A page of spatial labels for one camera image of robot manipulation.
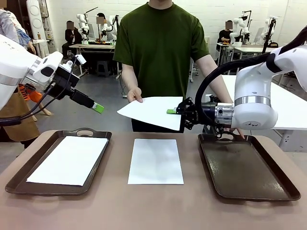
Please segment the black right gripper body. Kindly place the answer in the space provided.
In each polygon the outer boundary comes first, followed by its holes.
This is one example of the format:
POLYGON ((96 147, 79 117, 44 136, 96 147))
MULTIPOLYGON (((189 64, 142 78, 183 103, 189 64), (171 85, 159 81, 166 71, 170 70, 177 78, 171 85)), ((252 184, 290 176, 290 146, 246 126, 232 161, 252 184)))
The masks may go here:
POLYGON ((217 103, 212 102, 195 102, 197 112, 195 124, 216 126, 216 106, 217 103))

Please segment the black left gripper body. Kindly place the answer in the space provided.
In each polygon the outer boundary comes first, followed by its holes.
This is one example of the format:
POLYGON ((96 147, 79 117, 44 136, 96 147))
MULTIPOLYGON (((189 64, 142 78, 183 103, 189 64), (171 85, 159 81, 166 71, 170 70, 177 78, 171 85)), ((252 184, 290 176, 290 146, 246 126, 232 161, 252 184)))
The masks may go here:
POLYGON ((79 77, 64 69, 62 66, 58 66, 52 80, 52 83, 55 83, 55 86, 50 90, 49 96, 56 98, 57 100, 61 100, 65 96, 68 96, 71 100, 80 105, 87 108, 93 108, 94 100, 74 88, 79 79, 79 77))

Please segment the person's left forearm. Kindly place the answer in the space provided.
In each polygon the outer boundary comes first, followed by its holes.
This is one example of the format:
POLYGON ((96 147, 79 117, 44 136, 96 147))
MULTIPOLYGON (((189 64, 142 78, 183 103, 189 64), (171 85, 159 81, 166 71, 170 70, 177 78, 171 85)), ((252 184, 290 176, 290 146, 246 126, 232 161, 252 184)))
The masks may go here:
MULTIPOLYGON (((211 74, 212 71, 214 71, 217 68, 217 65, 211 55, 206 55, 199 58, 196 61, 196 64, 200 68, 205 79, 209 76, 209 74, 211 74)), ((209 84, 209 86, 212 89, 212 91, 216 94, 216 96, 221 100, 221 102, 223 103, 233 102, 227 90, 224 79, 221 75, 215 78, 209 84)))

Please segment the person's right hand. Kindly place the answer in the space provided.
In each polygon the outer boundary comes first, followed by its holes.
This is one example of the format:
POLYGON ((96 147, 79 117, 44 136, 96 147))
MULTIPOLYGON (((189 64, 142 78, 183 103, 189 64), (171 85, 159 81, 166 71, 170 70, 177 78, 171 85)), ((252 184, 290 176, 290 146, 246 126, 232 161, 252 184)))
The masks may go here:
POLYGON ((127 99, 129 101, 129 103, 133 102, 133 101, 138 101, 140 103, 143 102, 142 99, 142 91, 139 87, 134 87, 133 89, 129 90, 128 94, 127 94, 127 99))

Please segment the grey plastic stool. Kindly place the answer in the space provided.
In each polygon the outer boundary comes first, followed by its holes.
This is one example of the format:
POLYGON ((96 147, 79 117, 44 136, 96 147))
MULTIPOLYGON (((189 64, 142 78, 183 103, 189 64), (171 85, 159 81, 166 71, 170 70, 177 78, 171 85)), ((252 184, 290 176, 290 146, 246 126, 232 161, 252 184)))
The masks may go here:
POLYGON ((109 77, 111 72, 108 68, 108 62, 107 61, 97 61, 96 72, 98 76, 109 77))

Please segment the black trousers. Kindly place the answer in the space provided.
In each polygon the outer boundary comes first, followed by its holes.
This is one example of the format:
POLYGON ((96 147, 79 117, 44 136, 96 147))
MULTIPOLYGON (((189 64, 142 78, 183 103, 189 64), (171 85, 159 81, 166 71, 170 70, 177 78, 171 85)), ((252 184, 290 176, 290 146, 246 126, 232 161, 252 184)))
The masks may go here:
POLYGON ((161 126, 148 124, 135 119, 131 120, 133 132, 148 132, 148 133, 184 133, 184 122, 181 121, 179 131, 168 129, 161 126))

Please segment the wooden background table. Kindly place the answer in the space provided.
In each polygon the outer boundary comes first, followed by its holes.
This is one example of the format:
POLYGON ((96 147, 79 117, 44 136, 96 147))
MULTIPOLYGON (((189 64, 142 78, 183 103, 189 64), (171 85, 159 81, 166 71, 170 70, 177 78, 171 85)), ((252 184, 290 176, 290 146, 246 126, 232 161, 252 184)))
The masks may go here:
POLYGON ((96 72, 97 61, 107 61, 108 68, 111 72, 111 61, 113 60, 113 55, 115 52, 115 45, 82 45, 75 44, 71 48, 77 49, 77 54, 85 55, 89 58, 87 67, 91 68, 90 72, 96 72))

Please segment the person in green shirt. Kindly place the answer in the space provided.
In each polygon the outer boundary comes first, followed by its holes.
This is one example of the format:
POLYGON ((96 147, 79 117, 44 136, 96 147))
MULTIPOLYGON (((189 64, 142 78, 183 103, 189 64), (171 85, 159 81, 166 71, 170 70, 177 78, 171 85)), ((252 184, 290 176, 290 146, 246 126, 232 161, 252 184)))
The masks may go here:
POLYGON ((133 67, 142 97, 185 97, 190 60, 208 54, 198 18, 175 4, 146 3, 121 19, 114 60, 133 67))

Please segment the white standing air conditioner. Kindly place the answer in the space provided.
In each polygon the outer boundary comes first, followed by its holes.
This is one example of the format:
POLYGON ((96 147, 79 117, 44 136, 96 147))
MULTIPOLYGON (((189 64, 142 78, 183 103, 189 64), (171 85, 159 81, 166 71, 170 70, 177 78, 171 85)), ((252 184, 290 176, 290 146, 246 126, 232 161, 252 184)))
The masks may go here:
POLYGON ((26 6, 33 38, 35 40, 35 45, 38 45, 38 55, 41 58, 44 58, 46 54, 49 53, 49 49, 47 45, 45 30, 43 27, 43 20, 41 17, 39 2, 38 0, 26 0, 26 6), (37 32, 41 34, 40 40, 38 40, 37 38, 37 32))

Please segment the brown plastic serving tray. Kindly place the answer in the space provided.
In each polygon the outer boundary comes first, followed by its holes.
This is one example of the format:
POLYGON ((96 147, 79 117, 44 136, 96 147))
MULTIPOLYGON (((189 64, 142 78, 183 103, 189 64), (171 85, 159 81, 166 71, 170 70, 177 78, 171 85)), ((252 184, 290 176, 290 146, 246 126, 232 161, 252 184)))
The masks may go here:
POLYGON ((105 146, 99 153, 98 159, 95 160, 89 175, 83 185, 60 185, 60 184, 41 184, 26 181, 26 176, 34 172, 39 165, 51 154, 51 152, 62 142, 65 137, 76 137, 81 131, 90 131, 93 134, 84 134, 85 138, 107 138, 108 143, 112 137, 109 131, 95 131, 90 128, 79 128, 74 131, 58 130, 55 131, 43 146, 36 151, 33 156, 21 167, 21 169, 6 184, 5 190, 11 194, 34 195, 34 196, 74 196, 86 193, 94 179, 95 173, 99 167, 101 159, 107 149, 105 146))
POLYGON ((219 196, 256 202, 300 199, 299 190, 255 137, 199 134, 198 140, 219 196))

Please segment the long white background table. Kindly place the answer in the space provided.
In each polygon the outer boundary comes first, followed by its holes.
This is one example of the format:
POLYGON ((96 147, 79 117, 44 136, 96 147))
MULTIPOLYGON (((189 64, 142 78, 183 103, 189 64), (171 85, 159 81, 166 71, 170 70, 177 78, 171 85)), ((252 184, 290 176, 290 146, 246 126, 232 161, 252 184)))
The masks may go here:
POLYGON ((242 45, 241 47, 233 47, 230 44, 217 43, 219 50, 217 52, 217 66, 223 65, 235 60, 252 58, 261 55, 263 46, 261 45, 242 45))

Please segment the person in striped shirt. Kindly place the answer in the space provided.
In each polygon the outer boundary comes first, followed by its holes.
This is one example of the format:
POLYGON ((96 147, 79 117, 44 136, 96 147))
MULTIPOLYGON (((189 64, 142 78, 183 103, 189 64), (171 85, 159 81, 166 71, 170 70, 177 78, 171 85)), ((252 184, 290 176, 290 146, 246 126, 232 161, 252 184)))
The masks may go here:
POLYGON ((16 16, 3 8, 0 8, 0 34, 20 44, 26 50, 30 48, 36 55, 31 38, 25 33, 16 16))

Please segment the white monitor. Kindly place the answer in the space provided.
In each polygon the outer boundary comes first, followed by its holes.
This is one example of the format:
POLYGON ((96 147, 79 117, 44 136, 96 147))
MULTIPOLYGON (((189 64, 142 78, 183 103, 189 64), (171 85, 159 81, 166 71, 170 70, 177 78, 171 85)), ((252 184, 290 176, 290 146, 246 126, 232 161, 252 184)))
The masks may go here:
POLYGON ((263 27, 260 27, 255 35, 255 38, 254 38, 254 43, 259 43, 261 41, 261 35, 262 35, 262 32, 263 32, 263 27))

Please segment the black tripod pole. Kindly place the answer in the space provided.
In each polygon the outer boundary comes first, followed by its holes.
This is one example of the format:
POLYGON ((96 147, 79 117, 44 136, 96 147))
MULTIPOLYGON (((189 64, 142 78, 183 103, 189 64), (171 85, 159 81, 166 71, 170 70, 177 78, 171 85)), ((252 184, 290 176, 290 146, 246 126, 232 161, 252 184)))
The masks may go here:
POLYGON ((262 49, 262 54, 266 52, 266 49, 268 47, 268 43, 269 43, 269 40, 272 34, 272 30, 275 28, 275 25, 276 25, 276 19, 274 17, 270 17, 268 21, 268 30, 265 33, 265 37, 264 37, 264 45, 262 49))

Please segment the person's neck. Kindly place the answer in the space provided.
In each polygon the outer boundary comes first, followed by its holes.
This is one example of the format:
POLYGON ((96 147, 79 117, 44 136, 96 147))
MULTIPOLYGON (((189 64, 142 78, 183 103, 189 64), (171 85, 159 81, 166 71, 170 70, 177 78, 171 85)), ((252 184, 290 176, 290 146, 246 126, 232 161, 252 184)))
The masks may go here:
POLYGON ((173 5, 172 0, 149 0, 148 5, 154 9, 164 10, 173 5))

